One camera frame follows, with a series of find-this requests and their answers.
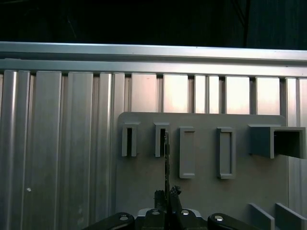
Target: dark background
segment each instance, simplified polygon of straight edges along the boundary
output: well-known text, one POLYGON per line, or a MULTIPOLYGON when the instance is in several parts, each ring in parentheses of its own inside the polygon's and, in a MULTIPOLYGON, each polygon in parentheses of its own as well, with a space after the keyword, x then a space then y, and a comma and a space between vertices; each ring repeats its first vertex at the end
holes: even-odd
MULTIPOLYGON (((243 47, 232 0, 0 0, 0 40, 243 47)), ((247 0, 237 0, 245 14, 247 0)), ((251 0, 246 47, 307 49, 307 0, 251 0)))

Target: small bracket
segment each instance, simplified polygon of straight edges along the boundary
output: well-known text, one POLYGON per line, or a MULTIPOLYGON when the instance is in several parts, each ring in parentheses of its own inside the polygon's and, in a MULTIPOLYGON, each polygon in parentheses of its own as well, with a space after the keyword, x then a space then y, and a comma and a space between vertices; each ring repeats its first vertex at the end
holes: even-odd
POLYGON ((275 230, 275 219, 255 204, 249 204, 251 224, 263 230, 275 230))
POLYGON ((280 229, 307 230, 307 219, 280 203, 275 204, 275 218, 280 229))
POLYGON ((217 128, 217 176, 220 179, 236 177, 236 131, 231 127, 217 128))
POLYGON ((180 127, 180 147, 179 147, 179 177, 192 179, 195 177, 195 144, 194 127, 180 127))

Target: screw head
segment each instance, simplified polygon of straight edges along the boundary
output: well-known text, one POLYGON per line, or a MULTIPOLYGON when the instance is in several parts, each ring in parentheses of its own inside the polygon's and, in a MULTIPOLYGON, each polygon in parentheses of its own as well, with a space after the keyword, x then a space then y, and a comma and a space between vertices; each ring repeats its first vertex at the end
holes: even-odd
POLYGON ((224 220, 223 217, 221 217, 221 216, 215 216, 214 219, 216 221, 223 221, 224 220))
POLYGON ((129 218, 128 217, 126 217, 126 216, 121 216, 120 218, 119 218, 119 220, 128 220, 129 218))
POLYGON ((187 211, 187 210, 182 210, 182 211, 181 211, 181 214, 183 214, 183 215, 186 216, 186 215, 188 215, 188 214, 190 214, 190 213, 189 213, 189 211, 187 211))

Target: aluminum panel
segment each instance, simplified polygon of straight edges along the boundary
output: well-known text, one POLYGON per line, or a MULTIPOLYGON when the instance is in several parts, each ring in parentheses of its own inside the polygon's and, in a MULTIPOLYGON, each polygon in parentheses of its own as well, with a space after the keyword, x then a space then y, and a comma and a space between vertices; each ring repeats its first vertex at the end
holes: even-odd
POLYGON ((249 114, 249 78, 226 77, 226 113, 249 114))
MULTIPOLYGON (((299 81, 299 126, 307 127, 307 80, 300 79, 299 81)), ((304 217, 307 217, 307 161, 299 161, 299 183, 295 186, 299 188, 299 193, 296 194, 299 198, 295 201, 300 203, 300 212, 304 217)))
POLYGON ((202 75, 195 75, 194 81, 194 112, 197 114, 204 114, 206 112, 206 77, 202 75))
POLYGON ((31 137, 31 180, 26 181, 25 229, 57 229, 61 73, 38 72, 31 137))
POLYGON ((92 96, 92 73, 68 74, 63 229, 89 223, 92 96))
POLYGON ((208 113, 218 114, 220 113, 220 80, 218 76, 209 76, 207 78, 207 89, 208 113))
POLYGON ((26 140, 28 136, 28 108, 30 93, 30 72, 18 72, 17 101, 16 101, 16 127, 15 127, 15 149, 13 162, 12 189, 12 222, 11 229, 20 229, 23 221, 23 199, 24 199, 24 173, 26 158, 26 140))
POLYGON ((17 82, 17 72, 4 72, 0 125, 0 229, 4 230, 12 227, 17 82))
POLYGON ((234 76, 268 76, 281 78, 306 78, 307 68, 289 66, 247 65, 246 63, 230 64, 199 64, 170 62, 136 62, 136 61, 75 61, 75 60, 19 60, 0 59, 0 70, 36 70, 36 71, 90 71, 100 72, 137 72, 137 73, 172 73, 172 74, 206 74, 206 75, 234 75, 234 76))
POLYGON ((214 58, 258 60, 307 60, 307 54, 300 50, 241 49, 193 46, 140 46, 140 45, 105 45, 105 44, 61 44, 32 42, 0 42, 0 52, 20 54, 74 54, 84 58, 86 55, 175 57, 175 58, 214 58))
POLYGON ((157 112, 157 77, 155 74, 132 74, 131 111, 157 112))
POLYGON ((109 170, 112 116, 112 74, 102 73, 99 78, 95 221, 108 217, 109 170))
POLYGON ((279 78, 256 78, 256 113, 259 115, 280 114, 279 78))
POLYGON ((116 155, 112 154, 117 152, 120 144, 117 143, 117 122, 118 116, 124 112, 124 96, 125 91, 125 74, 116 73, 112 76, 112 109, 111 109, 111 149, 110 149, 110 165, 109 173, 109 189, 107 195, 109 198, 108 214, 120 212, 116 207, 116 155))
MULTIPOLYGON (((286 79, 286 115, 287 125, 297 126, 297 81, 296 79, 286 79)), ((300 199, 297 199, 297 194, 300 192, 300 159, 289 157, 289 208, 297 213, 301 213, 300 199)))
POLYGON ((163 112, 188 112, 188 76, 164 75, 163 82, 163 112))
POLYGON ((3 85, 3 74, 0 74, 0 109, 2 104, 2 85, 3 85))

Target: corrugated metal wall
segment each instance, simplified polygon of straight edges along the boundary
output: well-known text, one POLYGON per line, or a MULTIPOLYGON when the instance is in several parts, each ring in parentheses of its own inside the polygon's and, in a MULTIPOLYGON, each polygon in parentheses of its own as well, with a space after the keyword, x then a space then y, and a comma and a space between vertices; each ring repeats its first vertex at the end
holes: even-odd
MULTIPOLYGON (((0 74, 1 229, 81 229, 114 210, 110 154, 124 111, 287 116, 307 127, 307 79, 12 71, 0 74)), ((289 206, 307 216, 306 160, 289 206)))

